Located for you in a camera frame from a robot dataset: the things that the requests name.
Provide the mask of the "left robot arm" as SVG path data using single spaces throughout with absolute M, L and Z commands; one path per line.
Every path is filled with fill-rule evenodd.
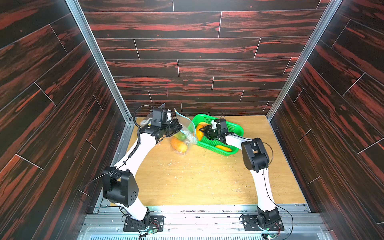
M 139 229 L 150 225 L 150 210 L 139 200 L 136 173 L 157 143 L 182 129 L 179 120 L 173 118 L 172 111 L 154 108 L 152 114 L 152 119 L 143 127 L 135 123 L 138 126 L 136 142 L 121 160 L 102 173 L 103 197 L 124 208 L 129 214 L 127 220 Z

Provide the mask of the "yellow green mango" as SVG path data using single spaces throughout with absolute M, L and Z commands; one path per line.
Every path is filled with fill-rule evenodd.
M 174 135 L 174 137 L 175 137 L 176 139 L 182 141 L 182 142 L 185 141 L 185 140 L 187 139 L 187 136 L 186 136 L 184 133 L 182 133 L 182 132 L 178 132 L 178 133 L 176 133 L 176 134 Z

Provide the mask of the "clear zip bag blue zipper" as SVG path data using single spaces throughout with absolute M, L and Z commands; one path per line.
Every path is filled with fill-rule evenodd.
M 157 109 L 164 109 L 165 112 L 162 113 L 163 117 L 162 117 L 162 122 L 165 123 L 167 122 L 170 118 L 169 118 L 169 113 L 168 113 L 168 110 L 165 108 L 165 103 L 160 105 Z M 145 125 L 147 124 L 150 124 L 152 119 L 154 118 L 154 113 L 153 113 L 153 110 L 154 109 L 150 109 L 150 113 L 144 118 L 144 120 L 142 120 L 139 125 L 141 127 L 144 127 Z

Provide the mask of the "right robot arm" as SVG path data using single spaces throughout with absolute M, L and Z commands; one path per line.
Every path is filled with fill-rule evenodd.
M 199 132 L 211 141 L 217 140 L 242 151 L 245 167 L 250 170 L 257 191 L 258 225 L 266 230 L 278 224 L 281 217 L 270 186 L 270 158 L 263 141 L 260 138 L 249 139 L 230 132 L 225 119 L 215 119 L 210 125 L 200 128 Z

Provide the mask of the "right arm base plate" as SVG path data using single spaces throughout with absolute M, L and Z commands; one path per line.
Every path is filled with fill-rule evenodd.
M 285 227 L 279 216 L 242 214 L 239 217 L 245 231 L 282 232 Z

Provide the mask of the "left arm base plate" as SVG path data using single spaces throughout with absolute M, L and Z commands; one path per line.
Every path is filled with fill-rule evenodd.
M 123 232 L 146 232 L 149 234 L 155 234 L 164 230 L 164 224 L 164 216 L 146 216 L 141 221 L 126 217 Z

